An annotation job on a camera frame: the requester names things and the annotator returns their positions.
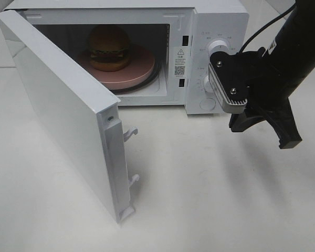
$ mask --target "white microwave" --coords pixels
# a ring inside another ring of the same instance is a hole
[[[208,80],[209,55],[237,53],[247,22],[238,0],[15,0],[0,13],[31,105],[117,222],[134,211],[124,142],[137,133],[123,133],[118,106],[223,112]],[[120,26],[154,55],[155,70],[138,88],[111,92],[79,65],[100,24]]]

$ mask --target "microwave door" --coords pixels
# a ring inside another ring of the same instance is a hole
[[[16,11],[0,27],[37,118],[119,222],[133,211],[119,99]]]

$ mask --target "toy hamburger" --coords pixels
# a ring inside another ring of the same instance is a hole
[[[90,64],[106,72],[118,71],[130,63],[130,39],[116,25],[98,25],[88,38]]]

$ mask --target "white table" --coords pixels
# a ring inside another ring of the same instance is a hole
[[[244,2],[248,35],[276,15]],[[38,122],[5,50],[1,38],[0,252],[315,251],[315,71],[291,96],[303,138],[293,150],[266,123],[231,133],[227,114],[121,108],[124,129],[139,128],[125,148],[141,180],[136,213],[117,225]]]

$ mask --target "pink plate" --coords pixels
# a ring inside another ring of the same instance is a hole
[[[131,88],[142,83],[153,71],[155,64],[154,55],[144,47],[131,45],[130,57],[129,65],[115,72],[104,72],[94,69],[89,63],[90,52],[87,50],[78,56],[77,62],[105,87],[110,90],[119,90]]]

